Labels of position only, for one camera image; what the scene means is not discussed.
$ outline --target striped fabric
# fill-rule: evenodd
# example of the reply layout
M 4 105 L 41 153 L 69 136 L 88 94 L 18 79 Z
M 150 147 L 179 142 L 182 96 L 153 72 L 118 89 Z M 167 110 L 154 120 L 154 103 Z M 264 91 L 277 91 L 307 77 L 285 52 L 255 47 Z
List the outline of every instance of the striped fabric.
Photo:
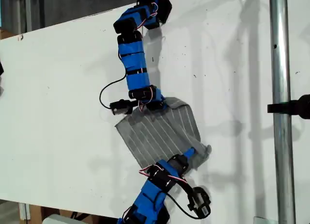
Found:
M 193 112 L 177 98 L 168 97 L 165 102 L 168 108 L 160 112 L 135 109 L 116 128 L 141 168 L 183 154 L 191 147 L 197 154 L 190 167 L 197 168 L 207 158 L 208 150 L 200 142 Z

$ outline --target white wall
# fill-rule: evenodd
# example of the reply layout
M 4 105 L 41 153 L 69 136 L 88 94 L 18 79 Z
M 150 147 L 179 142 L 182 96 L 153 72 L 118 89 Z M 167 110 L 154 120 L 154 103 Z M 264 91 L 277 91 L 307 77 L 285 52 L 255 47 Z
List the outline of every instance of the white wall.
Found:
M 212 146 L 209 160 L 187 176 L 211 194 L 212 215 L 204 223 L 277 219 L 273 120 L 266 113 L 272 102 L 269 1 L 171 2 L 162 33 L 143 30 L 146 59 L 152 82 L 191 105 L 202 142 Z M 2 175 L 1 199 L 113 217 L 132 204 L 144 178 L 114 128 L 121 117 L 98 104 L 101 87 L 124 74 L 112 26 L 125 9 L 0 42 L 6 70 L 0 168 L 11 168 Z M 289 0 L 292 98 L 310 90 L 309 13 L 310 0 Z M 126 95 L 122 82 L 103 100 Z M 310 222 L 309 131 L 309 122 L 293 118 L 298 224 Z M 16 178 L 31 183 L 20 187 Z M 185 207 L 184 194 L 177 200 Z M 167 204 L 172 223 L 192 223 Z

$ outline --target wire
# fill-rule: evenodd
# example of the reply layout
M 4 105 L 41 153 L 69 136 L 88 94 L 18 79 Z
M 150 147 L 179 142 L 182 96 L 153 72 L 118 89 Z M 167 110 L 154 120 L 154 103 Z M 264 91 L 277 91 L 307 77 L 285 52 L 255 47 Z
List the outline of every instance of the wire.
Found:
M 154 11 L 154 12 L 157 12 L 157 11 L 158 11 L 158 5 L 157 5 L 157 3 L 152 2 L 151 4 L 155 4 L 155 5 L 156 5 L 157 9 L 156 9 L 156 11 Z
M 179 178 L 179 177 L 170 176 L 170 175 L 168 175 L 168 177 L 170 177 L 170 178 L 172 178 L 172 179 L 176 179 L 176 180 L 182 181 L 182 182 L 184 182 L 184 183 L 186 183 L 186 184 L 187 184 L 187 181 L 186 181 L 186 180 L 181 179 L 181 178 Z
M 120 60 L 122 60 L 121 55 L 120 55 L 119 52 L 118 52 L 118 58 L 119 58 Z M 105 86 L 105 87 L 101 90 L 100 95 L 99 95 L 99 101 L 100 101 L 100 104 L 101 104 L 103 107 L 105 107 L 106 109 L 111 109 L 110 107 L 107 107 L 106 105 L 104 105 L 104 103 L 102 103 L 102 101 L 101 101 L 101 95 L 102 95 L 103 91 L 104 91 L 107 87 L 109 87 L 110 85 L 122 81 L 123 79 L 126 78 L 126 76 L 127 76 L 127 72 L 126 72 L 126 70 L 125 70 L 125 75 L 124 75 L 124 77 L 122 77 L 122 78 L 119 79 L 119 80 L 116 80 L 116 81 L 114 81 L 114 82 L 109 83 L 107 86 Z
M 194 217 L 194 216 L 190 215 L 189 213 L 187 213 L 187 212 L 179 205 L 179 203 L 177 203 L 177 201 L 173 198 L 173 196 L 171 196 L 169 193 L 164 192 L 164 191 L 160 191 L 160 192 L 156 195 L 154 204 L 156 203 L 156 200 L 157 200 L 157 198 L 158 198 L 158 196 L 159 196 L 160 193 L 166 194 L 166 195 L 177 205 L 177 207 L 178 207 L 184 214 L 186 214 L 188 217 L 190 217 L 190 218 L 192 218 L 192 219 L 196 219 L 196 220 L 204 219 L 204 218 Z
M 145 168 L 140 169 L 140 170 L 139 170 L 139 173 L 140 173 L 141 175 L 144 175 L 144 176 L 149 177 L 150 175 L 147 174 L 147 173 L 145 173 L 144 171 L 147 170 L 147 169 L 149 169 L 149 168 L 152 167 L 152 166 L 158 167 L 158 168 L 160 169 L 160 171 L 163 171 L 163 170 L 164 170 L 163 168 L 159 167 L 158 165 L 152 164 L 152 165 L 149 165 L 149 166 L 147 166 L 147 167 L 145 167 Z M 169 178 L 172 178 L 172 179 L 176 179 L 176 180 L 182 181 L 182 182 L 184 182 L 184 183 L 187 184 L 187 181 L 186 181 L 185 179 L 181 179 L 181 178 L 179 178 L 179 177 L 175 177 L 175 176 L 171 176 L 171 175 L 168 175 L 168 177 L 169 177 Z
M 125 216 L 125 213 L 127 213 L 129 210 L 130 210 L 131 207 L 129 207 L 128 209 L 125 210 L 125 212 L 123 213 L 122 215 L 122 221 L 123 223 L 125 223 L 125 220 L 124 220 L 124 216 Z
M 140 23 L 140 24 L 137 26 L 136 30 L 138 30 L 139 28 L 141 28 L 142 25 L 145 23 L 145 21 L 146 21 L 146 19 L 144 19 L 144 20 L 142 21 L 142 23 Z
M 157 5 L 157 3 L 155 3 L 155 2 L 152 2 L 151 4 L 154 4 L 154 5 L 156 5 L 156 7 L 157 7 L 156 10 L 155 10 L 152 14 L 150 14 L 150 16 L 154 17 L 154 16 L 157 15 L 158 5 Z M 144 20 L 142 21 L 142 23 L 140 23 L 140 24 L 137 26 L 137 28 L 136 28 L 135 30 L 138 30 L 139 28 L 141 28 L 141 27 L 143 26 L 143 24 L 145 23 L 146 20 L 147 20 L 147 19 L 144 19 Z

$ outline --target blue tape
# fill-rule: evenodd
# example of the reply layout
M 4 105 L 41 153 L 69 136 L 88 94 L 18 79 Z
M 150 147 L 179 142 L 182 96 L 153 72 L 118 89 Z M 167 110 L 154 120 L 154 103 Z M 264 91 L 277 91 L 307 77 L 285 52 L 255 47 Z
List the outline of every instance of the blue tape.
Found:
M 119 44 L 118 50 L 120 54 L 129 54 L 129 53 L 137 53 L 144 52 L 142 41 L 137 41 L 129 44 Z

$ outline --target blue robot segment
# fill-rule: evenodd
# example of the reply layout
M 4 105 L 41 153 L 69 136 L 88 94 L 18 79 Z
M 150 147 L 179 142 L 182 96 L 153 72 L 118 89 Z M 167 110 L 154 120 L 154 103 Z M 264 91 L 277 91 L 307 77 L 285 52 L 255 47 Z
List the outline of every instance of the blue robot segment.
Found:
M 148 180 L 144 183 L 140 194 L 128 213 L 118 220 L 119 224 L 165 224 L 170 216 L 164 201 L 168 191 L 178 183 L 187 193 L 189 209 L 194 210 L 198 217 L 203 219 L 210 214 L 210 199 L 206 192 L 200 188 L 192 188 L 182 174 L 188 169 L 188 160 L 195 153 L 189 149 L 184 155 L 175 155 L 168 162 L 160 160 L 155 165 L 150 165 L 141 171 L 147 170 Z
M 137 5 L 127 9 L 114 23 L 116 33 L 128 33 L 138 29 L 153 13 L 153 6 Z
M 114 115 L 131 114 L 135 106 L 138 106 L 141 112 L 144 107 L 151 111 L 166 108 L 161 91 L 150 84 L 142 35 L 137 30 L 142 26 L 149 30 L 158 28 L 159 23 L 167 21 L 171 9 L 169 0 L 138 0 L 136 6 L 127 9 L 114 23 L 116 33 L 121 34 L 117 40 L 119 56 L 126 69 L 128 94 L 131 99 L 135 99 L 135 101 L 121 99 L 110 103 L 109 109 Z

